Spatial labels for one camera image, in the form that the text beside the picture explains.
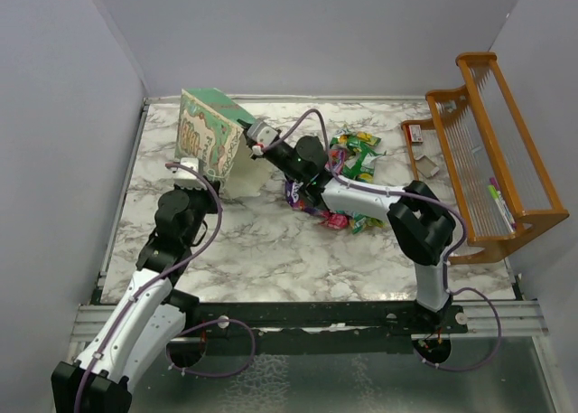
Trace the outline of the purple pink snack packet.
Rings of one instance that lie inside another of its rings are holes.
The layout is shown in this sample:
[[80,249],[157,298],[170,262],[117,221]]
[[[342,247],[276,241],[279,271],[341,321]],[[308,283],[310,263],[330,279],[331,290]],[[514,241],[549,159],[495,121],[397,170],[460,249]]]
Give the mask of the purple pink snack packet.
[[341,174],[349,158],[348,150],[342,146],[336,146],[330,149],[326,169],[335,174]]

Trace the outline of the green printed paper bag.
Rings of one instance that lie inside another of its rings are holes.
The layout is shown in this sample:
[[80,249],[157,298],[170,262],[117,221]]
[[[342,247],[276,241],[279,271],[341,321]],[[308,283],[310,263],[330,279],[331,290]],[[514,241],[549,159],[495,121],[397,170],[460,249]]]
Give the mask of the green printed paper bag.
[[175,157],[195,157],[226,199],[257,197],[272,166],[253,160],[243,123],[256,119],[218,89],[184,89],[180,98]]

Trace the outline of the yellow green snack packet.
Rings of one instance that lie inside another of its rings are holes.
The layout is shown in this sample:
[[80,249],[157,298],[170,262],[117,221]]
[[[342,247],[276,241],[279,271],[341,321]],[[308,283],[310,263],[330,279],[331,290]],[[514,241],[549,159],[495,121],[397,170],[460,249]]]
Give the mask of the yellow green snack packet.
[[381,138],[365,131],[354,131],[348,127],[340,128],[331,139],[331,147],[339,147],[351,153],[373,151],[381,142]]

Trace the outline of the red pink snack packet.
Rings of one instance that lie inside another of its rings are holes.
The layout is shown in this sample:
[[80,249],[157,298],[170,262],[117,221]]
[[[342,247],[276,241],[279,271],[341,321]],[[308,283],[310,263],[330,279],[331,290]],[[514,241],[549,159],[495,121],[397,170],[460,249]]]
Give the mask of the red pink snack packet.
[[322,220],[320,224],[328,229],[332,230],[343,230],[349,227],[350,220],[347,215],[326,211],[322,215]]

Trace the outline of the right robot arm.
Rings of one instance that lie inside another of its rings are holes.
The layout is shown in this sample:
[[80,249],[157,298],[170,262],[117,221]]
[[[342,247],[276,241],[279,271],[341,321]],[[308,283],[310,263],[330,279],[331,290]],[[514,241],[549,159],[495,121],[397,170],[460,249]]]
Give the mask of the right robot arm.
[[310,208],[361,214],[388,221],[403,253],[415,264],[417,282],[416,325],[434,333],[448,319],[446,308],[452,299],[447,286],[443,253],[452,243],[456,223],[441,207],[430,188],[419,181],[388,190],[371,183],[356,183],[342,175],[333,176],[326,167],[328,156],[316,136],[304,136],[291,147],[254,145],[281,170],[285,177],[299,183],[299,199]]

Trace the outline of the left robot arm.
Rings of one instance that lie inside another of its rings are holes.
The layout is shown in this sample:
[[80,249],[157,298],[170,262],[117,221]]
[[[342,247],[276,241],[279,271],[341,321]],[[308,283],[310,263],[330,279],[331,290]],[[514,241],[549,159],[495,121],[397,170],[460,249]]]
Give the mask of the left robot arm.
[[197,330],[199,313],[172,302],[171,294],[200,243],[206,215],[222,210],[219,187],[193,182],[160,197],[123,297],[77,359],[60,362],[51,375],[56,411],[127,412],[160,351],[175,335]]

